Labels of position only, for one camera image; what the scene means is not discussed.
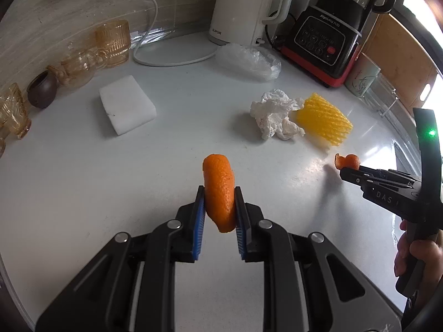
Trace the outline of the small orange peel piece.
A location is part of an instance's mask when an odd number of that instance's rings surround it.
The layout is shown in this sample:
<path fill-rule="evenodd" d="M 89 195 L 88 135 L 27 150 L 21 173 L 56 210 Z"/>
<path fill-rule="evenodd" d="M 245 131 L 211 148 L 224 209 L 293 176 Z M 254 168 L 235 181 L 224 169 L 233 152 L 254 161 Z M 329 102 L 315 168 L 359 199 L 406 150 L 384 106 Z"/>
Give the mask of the small orange peel piece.
<path fill-rule="evenodd" d="M 358 170 L 360 169 L 360 159 L 355 154 L 348 154 L 346 156 L 335 154 L 334 165 L 338 170 L 343 168 Z"/>

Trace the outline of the large orange peel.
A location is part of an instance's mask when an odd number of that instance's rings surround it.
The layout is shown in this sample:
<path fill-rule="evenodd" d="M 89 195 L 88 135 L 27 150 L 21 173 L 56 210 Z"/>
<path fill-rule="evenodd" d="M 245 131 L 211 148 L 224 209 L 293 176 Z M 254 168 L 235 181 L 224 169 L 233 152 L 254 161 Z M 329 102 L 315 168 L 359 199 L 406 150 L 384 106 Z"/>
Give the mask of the large orange peel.
<path fill-rule="evenodd" d="M 205 207 L 220 233 L 236 228 L 234 208 L 235 178 L 228 158 L 210 154 L 203 161 Z"/>

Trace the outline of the yellow foam fruit net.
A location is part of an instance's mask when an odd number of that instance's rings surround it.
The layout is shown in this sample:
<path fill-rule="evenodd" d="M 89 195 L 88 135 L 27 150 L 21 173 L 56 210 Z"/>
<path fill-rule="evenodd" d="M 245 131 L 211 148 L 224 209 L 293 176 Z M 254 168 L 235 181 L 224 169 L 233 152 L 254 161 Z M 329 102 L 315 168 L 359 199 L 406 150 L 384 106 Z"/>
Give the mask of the yellow foam fruit net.
<path fill-rule="evenodd" d="M 289 118 L 322 150 L 340 146 L 353 129 L 353 124 L 332 103 L 313 93 L 303 102 L 300 110 L 289 113 Z"/>

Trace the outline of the white ceramic cup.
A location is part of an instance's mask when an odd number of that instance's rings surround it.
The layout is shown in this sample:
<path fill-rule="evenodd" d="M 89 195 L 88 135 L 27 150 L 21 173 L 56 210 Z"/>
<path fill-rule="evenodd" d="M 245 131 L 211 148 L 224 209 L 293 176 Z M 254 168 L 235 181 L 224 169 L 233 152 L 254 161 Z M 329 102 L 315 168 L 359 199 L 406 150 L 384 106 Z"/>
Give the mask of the white ceramic cup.
<path fill-rule="evenodd" d="M 369 56 L 361 53 L 345 80 L 345 87 L 353 95 L 363 97 L 380 72 L 381 68 Z"/>

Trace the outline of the crumpled white tissue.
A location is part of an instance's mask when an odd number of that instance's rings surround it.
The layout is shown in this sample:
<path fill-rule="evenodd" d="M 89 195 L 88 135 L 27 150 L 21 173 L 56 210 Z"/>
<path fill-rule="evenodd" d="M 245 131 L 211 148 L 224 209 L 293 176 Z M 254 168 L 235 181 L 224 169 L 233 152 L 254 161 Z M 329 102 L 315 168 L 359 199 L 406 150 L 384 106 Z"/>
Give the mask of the crumpled white tissue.
<path fill-rule="evenodd" d="M 304 136 L 305 130 L 290 119 L 292 112 L 304 107 L 304 99 L 295 99 L 281 89 L 265 92 L 260 101 L 251 103 L 249 114 L 257 123 L 261 131 L 261 138 L 268 140 L 277 136 L 280 140 L 294 139 L 295 136 Z"/>

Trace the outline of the wooden cutting board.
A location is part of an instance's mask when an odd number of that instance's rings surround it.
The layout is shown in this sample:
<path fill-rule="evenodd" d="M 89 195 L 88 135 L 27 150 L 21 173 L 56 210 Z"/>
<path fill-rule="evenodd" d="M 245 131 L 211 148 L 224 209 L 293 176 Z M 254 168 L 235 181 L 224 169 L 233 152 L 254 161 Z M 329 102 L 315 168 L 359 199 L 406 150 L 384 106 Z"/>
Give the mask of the wooden cutting board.
<path fill-rule="evenodd" d="M 438 70 L 425 49 L 397 19 L 381 15 L 364 43 L 363 53 L 380 67 L 409 112 L 424 105 L 426 99 L 421 94 L 432 89 Z"/>

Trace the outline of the white sponge block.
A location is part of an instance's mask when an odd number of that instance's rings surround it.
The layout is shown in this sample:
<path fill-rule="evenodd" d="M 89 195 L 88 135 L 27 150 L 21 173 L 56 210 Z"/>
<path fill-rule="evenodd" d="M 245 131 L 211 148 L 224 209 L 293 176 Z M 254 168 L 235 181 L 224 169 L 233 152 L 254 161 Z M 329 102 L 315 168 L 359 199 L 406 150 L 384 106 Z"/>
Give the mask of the white sponge block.
<path fill-rule="evenodd" d="M 132 75 L 99 89 L 104 110 L 118 136 L 154 120 L 157 111 Z"/>

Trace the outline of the red black blender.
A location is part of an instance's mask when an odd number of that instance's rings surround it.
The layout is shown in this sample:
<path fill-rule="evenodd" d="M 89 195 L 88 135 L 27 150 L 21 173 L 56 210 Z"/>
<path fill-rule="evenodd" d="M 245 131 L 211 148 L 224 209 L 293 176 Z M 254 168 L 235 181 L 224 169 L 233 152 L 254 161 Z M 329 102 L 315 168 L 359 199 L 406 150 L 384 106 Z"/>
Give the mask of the red black blender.
<path fill-rule="evenodd" d="M 298 17 L 282 55 L 317 78 L 340 87 L 360 51 L 370 14 L 389 13 L 396 0 L 317 0 Z"/>

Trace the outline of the clear plastic bag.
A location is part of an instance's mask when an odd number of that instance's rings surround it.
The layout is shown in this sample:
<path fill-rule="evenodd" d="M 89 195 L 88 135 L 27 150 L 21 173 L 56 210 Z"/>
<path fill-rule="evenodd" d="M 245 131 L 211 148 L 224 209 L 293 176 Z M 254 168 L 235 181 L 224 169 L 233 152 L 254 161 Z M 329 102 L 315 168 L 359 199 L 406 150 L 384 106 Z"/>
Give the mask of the clear plastic bag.
<path fill-rule="evenodd" d="M 282 70 L 281 61 L 269 50 L 237 43 L 220 47 L 215 61 L 236 75 L 261 82 L 277 79 Z"/>

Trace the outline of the amber glass mug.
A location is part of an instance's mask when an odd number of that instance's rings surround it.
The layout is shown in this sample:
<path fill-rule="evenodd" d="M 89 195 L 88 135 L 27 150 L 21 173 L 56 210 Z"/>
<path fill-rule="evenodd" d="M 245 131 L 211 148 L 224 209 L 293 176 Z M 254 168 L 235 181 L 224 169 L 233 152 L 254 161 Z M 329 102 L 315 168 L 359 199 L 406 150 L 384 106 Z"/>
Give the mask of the amber glass mug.
<path fill-rule="evenodd" d="M 81 49 L 72 51 L 60 61 L 61 68 L 52 65 L 47 66 L 58 80 L 68 89 L 78 89 L 87 84 L 94 76 L 95 71 L 107 65 L 108 54 L 105 49 Z"/>

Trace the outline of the dark brown small pot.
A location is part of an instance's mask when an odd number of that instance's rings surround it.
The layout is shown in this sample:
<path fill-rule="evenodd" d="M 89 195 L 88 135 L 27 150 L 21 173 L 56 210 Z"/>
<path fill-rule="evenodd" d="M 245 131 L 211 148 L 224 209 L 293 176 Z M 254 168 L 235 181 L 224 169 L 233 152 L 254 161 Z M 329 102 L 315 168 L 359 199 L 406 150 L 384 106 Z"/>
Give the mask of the dark brown small pot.
<path fill-rule="evenodd" d="M 45 70 L 30 82 L 26 89 L 28 101 L 33 107 L 45 109 L 56 98 L 58 81 L 54 74 Z"/>

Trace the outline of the amber ribbed glass cup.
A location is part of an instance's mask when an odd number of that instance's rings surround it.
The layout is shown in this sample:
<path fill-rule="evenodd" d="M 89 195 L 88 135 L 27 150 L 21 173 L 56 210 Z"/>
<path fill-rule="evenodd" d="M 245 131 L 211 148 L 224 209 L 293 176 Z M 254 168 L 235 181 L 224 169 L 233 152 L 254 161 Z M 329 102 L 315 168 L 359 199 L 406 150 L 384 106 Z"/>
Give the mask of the amber ribbed glass cup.
<path fill-rule="evenodd" d="M 107 53 L 107 68 L 128 61 L 132 42 L 127 20 L 113 20 L 100 25 L 95 30 L 95 40 L 97 47 Z"/>

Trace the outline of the white electric kettle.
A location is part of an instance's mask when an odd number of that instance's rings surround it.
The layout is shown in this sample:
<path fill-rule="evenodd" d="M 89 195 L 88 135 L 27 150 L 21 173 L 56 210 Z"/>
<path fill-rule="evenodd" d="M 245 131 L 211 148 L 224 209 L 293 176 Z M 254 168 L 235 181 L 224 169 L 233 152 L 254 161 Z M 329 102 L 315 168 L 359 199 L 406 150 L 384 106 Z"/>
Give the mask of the white electric kettle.
<path fill-rule="evenodd" d="M 266 25 L 288 16 L 292 0 L 216 0 L 209 39 L 217 45 L 258 46 Z"/>

